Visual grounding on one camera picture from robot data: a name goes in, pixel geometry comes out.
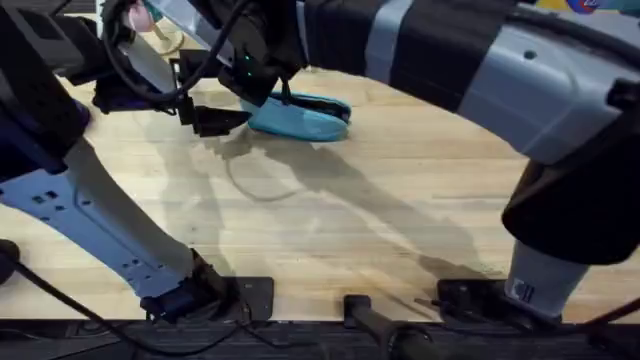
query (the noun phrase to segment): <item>wood grain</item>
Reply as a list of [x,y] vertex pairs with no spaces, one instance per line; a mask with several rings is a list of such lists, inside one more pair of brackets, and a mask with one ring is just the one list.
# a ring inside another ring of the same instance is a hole
[[[86,137],[116,181],[176,239],[223,274],[276,281],[274,319],[339,320],[345,294],[394,319],[438,320],[414,299],[442,278],[504,278],[513,239],[500,223],[525,160],[487,131],[366,79],[305,72],[295,91],[353,105],[348,139],[309,144],[241,128],[199,139],[154,112],[103,116]],[[91,86],[68,87],[90,103]],[[215,81],[199,103],[237,106]],[[47,226],[0,209],[23,260],[107,318],[142,318],[127,284]],[[640,256],[593,269],[572,296],[584,321],[640,293]],[[0,318],[79,318],[14,276]],[[640,315],[625,319],[638,322]]]

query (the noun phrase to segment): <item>blue shoe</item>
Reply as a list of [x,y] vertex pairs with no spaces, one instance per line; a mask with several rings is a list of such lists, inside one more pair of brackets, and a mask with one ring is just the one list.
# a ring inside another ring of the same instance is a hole
[[339,100],[293,93],[283,103],[273,92],[261,107],[242,101],[242,109],[253,114],[249,127],[304,141],[338,141],[347,134],[351,107]]

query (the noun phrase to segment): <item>black cable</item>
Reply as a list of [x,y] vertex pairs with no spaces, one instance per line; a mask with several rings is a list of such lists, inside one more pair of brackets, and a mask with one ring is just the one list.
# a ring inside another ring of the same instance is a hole
[[640,49],[609,34],[559,18],[555,14],[540,13],[521,7],[507,15],[507,22],[520,23],[569,36],[593,48],[606,50],[640,69]]
[[[126,323],[115,325],[115,326],[122,330],[122,328],[125,328],[131,325],[132,323],[133,321],[128,321]],[[111,331],[104,330],[104,331],[100,331],[93,334],[69,335],[69,336],[60,336],[60,337],[41,335],[41,334],[36,334],[34,332],[15,329],[15,328],[0,328],[0,333],[16,334],[31,340],[58,341],[58,340],[75,340],[75,339],[95,339],[95,338],[99,338],[99,337],[103,337],[108,334],[111,334]]]
[[449,331],[449,332],[453,332],[453,333],[464,335],[464,336],[479,336],[479,337],[487,337],[487,338],[495,338],[495,339],[536,339],[536,338],[543,339],[543,338],[554,338],[554,337],[570,336],[570,335],[577,335],[577,334],[589,334],[595,330],[598,330],[600,327],[604,325],[607,325],[613,321],[616,321],[638,310],[640,310],[640,298],[632,300],[625,305],[622,305],[616,309],[613,309],[583,324],[560,328],[552,331],[544,331],[544,332],[532,331],[532,332],[525,332],[525,333],[513,333],[513,332],[489,333],[489,332],[479,332],[479,331],[473,331],[473,330],[451,328],[441,323],[426,323],[426,325],[437,327],[444,331]]
[[165,350],[157,349],[155,347],[152,347],[150,345],[147,345],[143,342],[140,342],[130,337],[129,335],[124,333],[122,330],[120,330],[117,326],[112,325],[111,323],[106,321],[104,318],[102,318],[100,315],[89,310],[84,305],[78,303],[74,299],[70,298],[69,296],[67,296],[66,294],[64,294],[57,288],[55,288],[53,285],[49,284],[46,280],[44,280],[43,278],[38,276],[36,273],[31,271],[31,269],[27,268],[19,260],[15,260],[10,256],[8,256],[4,251],[0,250],[0,258],[6,261],[17,273],[24,276],[27,280],[31,281],[34,285],[42,289],[44,292],[48,293],[49,295],[53,296],[60,302],[64,303],[65,305],[69,306],[70,308],[74,309],[75,311],[79,312],[80,314],[86,316],[90,320],[96,322],[97,324],[101,325],[105,329],[109,330],[113,335],[115,335],[118,339],[122,340],[123,342],[129,345],[132,345],[136,349],[142,350],[152,355],[159,355],[159,356],[166,356],[166,357],[185,357],[185,356],[197,355],[212,349],[213,347],[217,346],[218,344],[232,337],[242,329],[241,326],[239,325],[235,326],[233,329],[228,331],[226,334],[224,334],[223,336],[221,336],[211,344],[199,349],[191,350],[191,351],[174,352],[174,351],[165,351]]
[[[123,1],[126,1],[126,0],[119,0],[119,1],[120,3],[124,4]],[[145,88],[139,87],[133,80],[131,80],[127,72],[122,67],[122,64],[120,63],[118,57],[115,55],[116,49],[115,49],[115,44],[113,43],[113,36],[114,36],[113,32],[115,31],[116,25],[119,23],[120,16],[122,15],[121,12],[118,11],[118,9],[120,9],[121,7],[114,6],[113,7],[114,11],[112,11],[105,17],[104,29],[102,33],[102,42],[104,44],[107,57],[109,58],[109,62],[113,66],[113,69],[118,74],[118,76],[120,76],[120,78],[127,85],[127,87],[131,89],[131,91],[133,91],[136,95],[138,95],[139,97],[141,97],[142,99],[150,103],[154,103],[154,104],[171,103],[176,99],[178,99],[180,96],[185,95],[189,90],[191,90],[191,88],[193,88],[198,83],[198,81],[202,79],[202,77],[205,75],[209,66],[214,61],[217,61],[216,57],[220,52],[220,50],[222,49],[222,46],[224,45],[225,41],[229,37],[229,33],[231,32],[231,29],[237,22],[238,18],[242,15],[242,11],[247,7],[247,5],[249,5],[253,1],[256,1],[256,0],[239,0],[238,1],[238,3],[233,7],[233,10],[231,10],[229,19],[220,30],[220,33],[218,34],[218,38],[216,39],[216,42],[211,47],[211,50],[207,54],[207,57],[204,59],[200,67],[198,67],[198,69],[196,69],[196,71],[193,72],[193,74],[189,77],[189,79],[187,79],[180,88],[170,91],[168,93],[162,93],[162,94],[152,93],[147,91]]]
[[56,5],[56,7],[53,8],[53,10],[51,10],[49,12],[50,16],[56,16],[60,13],[60,11],[64,10],[64,8],[67,7],[67,5],[69,5],[71,3],[71,1],[73,0],[62,0],[60,1],[60,3],[58,3],[58,5]]

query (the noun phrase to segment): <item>metal bracket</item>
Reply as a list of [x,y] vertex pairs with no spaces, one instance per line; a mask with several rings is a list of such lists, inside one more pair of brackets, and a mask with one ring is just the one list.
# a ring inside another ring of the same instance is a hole
[[546,331],[562,323],[562,318],[546,319],[514,305],[504,295],[504,280],[440,280],[440,317],[451,325],[502,323],[521,331]]

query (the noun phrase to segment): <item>screw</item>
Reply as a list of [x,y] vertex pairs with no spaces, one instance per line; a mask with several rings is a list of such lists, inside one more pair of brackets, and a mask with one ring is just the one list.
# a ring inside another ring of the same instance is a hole
[[524,52],[524,58],[527,60],[533,60],[538,56],[538,54],[533,50],[527,50]]

